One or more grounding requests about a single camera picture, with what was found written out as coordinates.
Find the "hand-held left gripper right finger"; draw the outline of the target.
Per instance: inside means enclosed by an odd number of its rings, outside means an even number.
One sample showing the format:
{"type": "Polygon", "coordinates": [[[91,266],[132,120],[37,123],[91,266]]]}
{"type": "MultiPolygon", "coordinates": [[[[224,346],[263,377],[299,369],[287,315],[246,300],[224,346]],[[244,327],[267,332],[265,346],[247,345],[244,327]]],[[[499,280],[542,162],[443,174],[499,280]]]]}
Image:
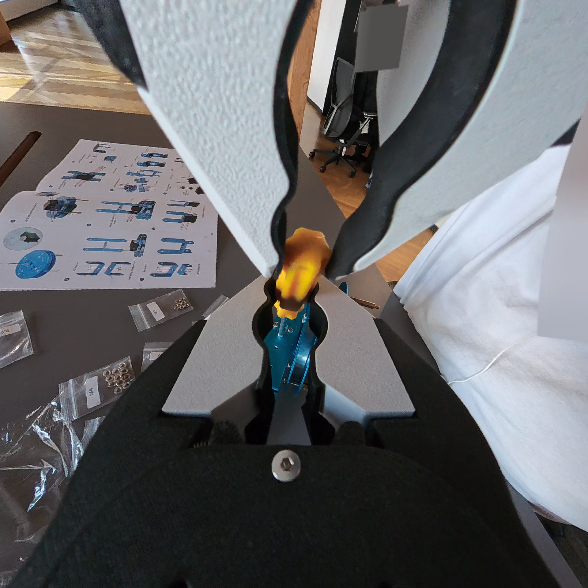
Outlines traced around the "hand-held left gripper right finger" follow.
{"type": "Polygon", "coordinates": [[[305,422],[313,445],[328,445],[354,421],[412,417],[415,407],[372,315],[324,277],[311,302],[318,341],[307,374],[305,422]]]}

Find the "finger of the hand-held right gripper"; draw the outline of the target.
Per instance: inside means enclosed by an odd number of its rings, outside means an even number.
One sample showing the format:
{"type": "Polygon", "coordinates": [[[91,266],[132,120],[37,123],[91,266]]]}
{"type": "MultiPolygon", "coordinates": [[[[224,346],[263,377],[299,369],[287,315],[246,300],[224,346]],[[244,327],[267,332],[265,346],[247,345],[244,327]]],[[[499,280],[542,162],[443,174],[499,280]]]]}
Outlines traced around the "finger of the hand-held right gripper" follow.
{"type": "Polygon", "coordinates": [[[587,103],[587,1],[408,1],[378,74],[371,188],[327,276],[368,267],[527,165],[587,103]]]}
{"type": "Polygon", "coordinates": [[[283,262],[298,132],[293,50],[312,1],[121,1],[138,91],[262,275],[283,262]]]}

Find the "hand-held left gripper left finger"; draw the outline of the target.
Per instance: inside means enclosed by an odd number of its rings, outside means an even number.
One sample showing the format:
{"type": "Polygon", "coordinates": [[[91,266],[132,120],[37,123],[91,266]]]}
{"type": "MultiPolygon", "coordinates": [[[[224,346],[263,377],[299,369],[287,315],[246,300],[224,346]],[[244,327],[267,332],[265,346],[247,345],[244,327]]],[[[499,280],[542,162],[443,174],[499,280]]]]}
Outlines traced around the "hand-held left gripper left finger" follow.
{"type": "Polygon", "coordinates": [[[171,416],[235,423],[246,442],[265,445],[274,408],[269,352],[273,280],[261,276],[214,311],[162,407],[171,416]]]}

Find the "blue metal robot base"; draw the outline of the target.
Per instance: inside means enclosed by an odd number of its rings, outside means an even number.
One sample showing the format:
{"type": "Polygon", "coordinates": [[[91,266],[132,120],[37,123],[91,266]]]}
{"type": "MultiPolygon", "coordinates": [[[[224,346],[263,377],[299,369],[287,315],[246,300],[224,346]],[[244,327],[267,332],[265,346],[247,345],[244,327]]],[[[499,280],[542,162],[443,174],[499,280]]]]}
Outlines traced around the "blue metal robot base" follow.
{"type": "Polygon", "coordinates": [[[281,319],[272,308],[273,327],[264,342],[275,400],[282,394],[300,393],[311,366],[311,351],[325,338],[327,318],[313,300],[305,303],[295,319],[281,319]]]}

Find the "yellow screwdriver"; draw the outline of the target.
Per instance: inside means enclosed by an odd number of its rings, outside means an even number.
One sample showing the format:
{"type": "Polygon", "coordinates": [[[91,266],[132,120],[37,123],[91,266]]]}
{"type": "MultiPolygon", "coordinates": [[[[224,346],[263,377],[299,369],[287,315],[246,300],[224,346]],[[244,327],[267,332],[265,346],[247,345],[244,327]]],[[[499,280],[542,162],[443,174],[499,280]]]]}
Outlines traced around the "yellow screwdriver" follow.
{"type": "Polygon", "coordinates": [[[279,318],[295,319],[319,281],[331,257],[325,235],[298,228],[285,242],[285,259],[276,281],[279,318]]]}

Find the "grey desk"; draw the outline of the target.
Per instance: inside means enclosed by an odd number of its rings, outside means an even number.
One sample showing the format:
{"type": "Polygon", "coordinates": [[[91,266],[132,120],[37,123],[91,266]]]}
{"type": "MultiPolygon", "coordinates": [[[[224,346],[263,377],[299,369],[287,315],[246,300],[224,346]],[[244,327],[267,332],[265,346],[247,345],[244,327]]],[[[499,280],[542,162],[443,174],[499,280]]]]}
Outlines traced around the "grey desk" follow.
{"type": "MultiPolygon", "coordinates": [[[[169,146],[149,116],[1,104],[1,161],[40,139],[1,189],[35,188],[80,138],[169,146]]],[[[465,407],[377,270],[351,280],[386,303],[374,322],[415,404],[365,437],[293,447],[301,474],[277,481],[281,447],[196,446],[212,425],[164,416],[164,396],[202,326],[115,402],[54,524],[10,587],[580,587],[526,501],[504,480],[465,407]]],[[[50,402],[71,376],[130,355],[143,336],[128,305],[164,290],[2,292],[23,310],[35,354],[1,369],[1,426],[50,402]]]]}

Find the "small clear labelled bag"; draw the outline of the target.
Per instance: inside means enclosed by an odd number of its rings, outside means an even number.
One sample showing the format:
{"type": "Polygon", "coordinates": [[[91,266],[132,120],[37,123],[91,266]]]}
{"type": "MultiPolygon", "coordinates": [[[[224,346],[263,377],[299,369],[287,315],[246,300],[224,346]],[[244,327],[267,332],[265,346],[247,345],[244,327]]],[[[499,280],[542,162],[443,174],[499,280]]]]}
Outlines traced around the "small clear labelled bag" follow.
{"type": "Polygon", "coordinates": [[[157,360],[173,342],[146,342],[143,347],[141,373],[157,360]]]}

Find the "labelled bag of small nuts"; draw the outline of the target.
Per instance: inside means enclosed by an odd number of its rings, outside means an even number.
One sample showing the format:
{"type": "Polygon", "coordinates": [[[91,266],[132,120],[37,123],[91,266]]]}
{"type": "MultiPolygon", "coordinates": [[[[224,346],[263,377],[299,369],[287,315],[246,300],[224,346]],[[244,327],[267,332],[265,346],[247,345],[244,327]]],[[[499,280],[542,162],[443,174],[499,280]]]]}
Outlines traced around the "labelled bag of small nuts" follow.
{"type": "Polygon", "coordinates": [[[158,296],[147,302],[130,305],[128,308],[138,332],[177,318],[194,309],[181,289],[158,296]]]}

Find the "wooden door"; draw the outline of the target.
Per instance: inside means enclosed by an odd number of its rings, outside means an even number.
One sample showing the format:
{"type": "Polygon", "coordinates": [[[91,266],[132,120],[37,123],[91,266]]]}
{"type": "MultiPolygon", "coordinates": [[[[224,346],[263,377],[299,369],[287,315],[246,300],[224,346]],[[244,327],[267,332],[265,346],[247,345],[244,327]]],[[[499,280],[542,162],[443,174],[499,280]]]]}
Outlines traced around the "wooden door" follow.
{"type": "Polygon", "coordinates": [[[303,125],[307,87],[311,76],[321,1],[313,1],[300,33],[288,72],[288,95],[298,138],[303,125]]]}

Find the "labelled bag of large nuts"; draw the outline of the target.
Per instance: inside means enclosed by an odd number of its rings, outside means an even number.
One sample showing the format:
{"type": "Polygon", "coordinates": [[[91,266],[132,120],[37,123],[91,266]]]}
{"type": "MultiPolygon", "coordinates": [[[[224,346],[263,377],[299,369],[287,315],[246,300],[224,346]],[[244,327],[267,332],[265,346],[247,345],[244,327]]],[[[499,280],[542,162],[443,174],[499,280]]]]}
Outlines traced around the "labelled bag of large nuts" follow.
{"type": "Polygon", "coordinates": [[[130,357],[72,378],[58,386],[65,422],[72,422],[118,399],[135,380],[130,357]]]}

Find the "black office chair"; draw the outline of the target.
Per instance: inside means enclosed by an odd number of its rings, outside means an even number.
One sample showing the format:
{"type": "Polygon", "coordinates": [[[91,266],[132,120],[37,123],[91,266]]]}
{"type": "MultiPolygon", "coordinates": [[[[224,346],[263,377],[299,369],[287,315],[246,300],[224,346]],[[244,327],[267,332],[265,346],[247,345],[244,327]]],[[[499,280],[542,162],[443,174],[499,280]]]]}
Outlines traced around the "black office chair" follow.
{"type": "Polygon", "coordinates": [[[350,169],[349,178],[356,175],[356,167],[345,152],[352,146],[369,146],[369,126],[377,114],[360,111],[354,106],[356,71],[355,67],[341,57],[337,57],[332,74],[332,93],[330,108],[327,113],[322,134],[334,143],[334,149],[313,149],[308,158],[313,160],[317,153],[330,156],[323,163],[319,172],[324,173],[330,164],[345,164],[350,169]]]}

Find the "person in white shirt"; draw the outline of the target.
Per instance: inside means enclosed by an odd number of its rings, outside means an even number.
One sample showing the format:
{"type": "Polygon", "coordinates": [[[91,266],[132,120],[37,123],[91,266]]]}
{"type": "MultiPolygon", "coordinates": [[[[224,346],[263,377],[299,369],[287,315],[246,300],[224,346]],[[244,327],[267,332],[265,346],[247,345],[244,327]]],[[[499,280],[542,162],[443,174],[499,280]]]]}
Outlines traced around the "person in white shirt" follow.
{"type": "Polygon", "coordinates": [[[455,211],[394,289],[506,479],[587,530],[587,343],[537,335],[541,259],[575,130],[455,211]]]}

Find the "printed instruction sheet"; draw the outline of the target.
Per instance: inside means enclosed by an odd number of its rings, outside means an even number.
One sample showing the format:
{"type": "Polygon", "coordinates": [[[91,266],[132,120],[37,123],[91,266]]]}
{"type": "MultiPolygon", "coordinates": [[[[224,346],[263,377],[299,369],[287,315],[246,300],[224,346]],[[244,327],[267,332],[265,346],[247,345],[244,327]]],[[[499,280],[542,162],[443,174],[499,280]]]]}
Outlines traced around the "printed instruction sheet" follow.
{"type": "Polygon", "coordinates": [[[175,149],[80,140],[1,211],[1,290],[214,288],[217,211],[175,149]]]}

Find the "crumpled clear plastic wrap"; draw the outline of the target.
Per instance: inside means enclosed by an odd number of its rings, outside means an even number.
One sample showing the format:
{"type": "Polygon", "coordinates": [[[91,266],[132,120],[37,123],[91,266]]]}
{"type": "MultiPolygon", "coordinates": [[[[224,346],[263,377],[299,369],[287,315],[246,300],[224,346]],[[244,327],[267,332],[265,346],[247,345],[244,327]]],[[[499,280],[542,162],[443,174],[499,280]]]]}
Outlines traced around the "crumpled clear plastic wrap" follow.
{"type": "Polygon", "coordinates": [[[1,430],[1,501],[23,517],[55,502],[83,454],[58,399],[7,425],[1,430]]]}

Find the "clear bag with white label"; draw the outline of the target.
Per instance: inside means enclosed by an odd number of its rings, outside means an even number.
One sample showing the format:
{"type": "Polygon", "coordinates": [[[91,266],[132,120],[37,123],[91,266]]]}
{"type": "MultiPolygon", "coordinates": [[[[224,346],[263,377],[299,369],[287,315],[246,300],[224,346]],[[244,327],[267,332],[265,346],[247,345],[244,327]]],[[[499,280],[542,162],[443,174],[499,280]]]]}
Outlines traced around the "clear bag with white label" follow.
{"type": "Polygon", "coordinates": [[[31,336],[22,310],[1,316],[1,368],[33,355],[31,336]]]}

